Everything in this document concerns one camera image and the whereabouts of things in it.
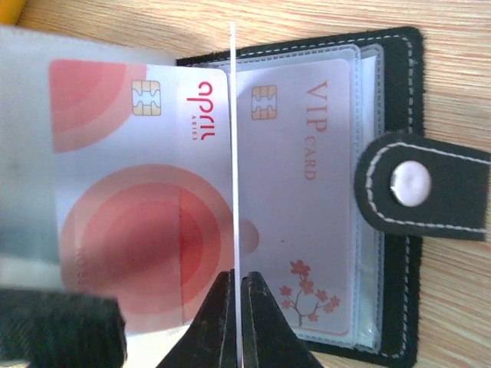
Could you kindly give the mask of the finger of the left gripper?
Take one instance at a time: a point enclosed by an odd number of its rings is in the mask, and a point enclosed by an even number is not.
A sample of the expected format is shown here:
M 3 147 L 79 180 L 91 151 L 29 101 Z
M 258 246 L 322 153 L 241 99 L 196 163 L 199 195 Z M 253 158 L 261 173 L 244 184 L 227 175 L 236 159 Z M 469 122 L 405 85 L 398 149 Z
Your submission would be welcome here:
M 1 364 L 122 367 L 125 321 L 111 297 L 1 289 Z

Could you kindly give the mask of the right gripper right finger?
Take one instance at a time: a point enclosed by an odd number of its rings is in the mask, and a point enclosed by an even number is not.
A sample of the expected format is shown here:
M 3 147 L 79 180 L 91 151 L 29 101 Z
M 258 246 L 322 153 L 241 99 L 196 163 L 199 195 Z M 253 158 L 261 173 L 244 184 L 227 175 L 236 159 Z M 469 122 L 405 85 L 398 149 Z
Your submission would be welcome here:
M 290 328 L 263 276 L 241 282 L 242 360 L 245 368 L 315 368 L 321 363 Z

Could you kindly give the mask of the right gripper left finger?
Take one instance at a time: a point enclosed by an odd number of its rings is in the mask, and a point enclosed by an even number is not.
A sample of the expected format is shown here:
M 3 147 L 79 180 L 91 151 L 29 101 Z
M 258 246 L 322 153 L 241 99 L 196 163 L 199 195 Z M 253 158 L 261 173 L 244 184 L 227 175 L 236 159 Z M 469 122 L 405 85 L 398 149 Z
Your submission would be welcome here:
M 158 368 L 237 366 L 234 271 L 221 271 L 185 334 Z

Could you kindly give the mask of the black leather card holder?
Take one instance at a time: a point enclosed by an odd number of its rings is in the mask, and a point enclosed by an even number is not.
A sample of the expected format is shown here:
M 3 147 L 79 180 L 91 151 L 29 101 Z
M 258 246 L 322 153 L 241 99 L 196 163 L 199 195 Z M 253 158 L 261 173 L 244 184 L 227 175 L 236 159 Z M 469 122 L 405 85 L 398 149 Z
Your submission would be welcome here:
M 60 59 L 217 69 L 229 92 L 230 51 L 175 60 L 156 50 L 1 29 L 1 289 L 111 297 L 119 305 L 114 296 L 68 290 L 61 279 L 48 83 L 49 66 Z M 423 238 L 486 237 L 490 155 L 425 137 L 423 38 L 416 28 L 236 48 L 236 78 L 333 59 L 351 65 L 354 332 L 349 341 L 308 337 L 287 322 L 314 356 L 412 367 Z M 124 318 L 126 341 L 177 328 L 185 334 L 193 319 L 135 334 Z

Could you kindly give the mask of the white pink credit card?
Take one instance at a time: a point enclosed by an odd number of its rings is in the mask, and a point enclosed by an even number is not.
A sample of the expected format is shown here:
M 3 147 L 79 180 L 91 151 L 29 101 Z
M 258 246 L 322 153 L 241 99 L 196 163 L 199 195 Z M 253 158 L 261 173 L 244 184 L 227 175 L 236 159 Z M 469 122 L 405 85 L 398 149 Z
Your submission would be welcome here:
M 258 271 L 308 337 L 354 328 L 351 65 L 343 59 L 237 75 L 243 271 Z
M 242 358 L 242 306 L 241 306 L 241 271 L 240 271 L 240 224 L 239 224 L 239 152 L 237 124 L 237 78 L 236 78 L 236 23 L 229 27 L 229 102 L 232 163 L 232 213 L 234 244 L 234 288 L 236 309 L 236 352 L 237 367 L 243 367 Z

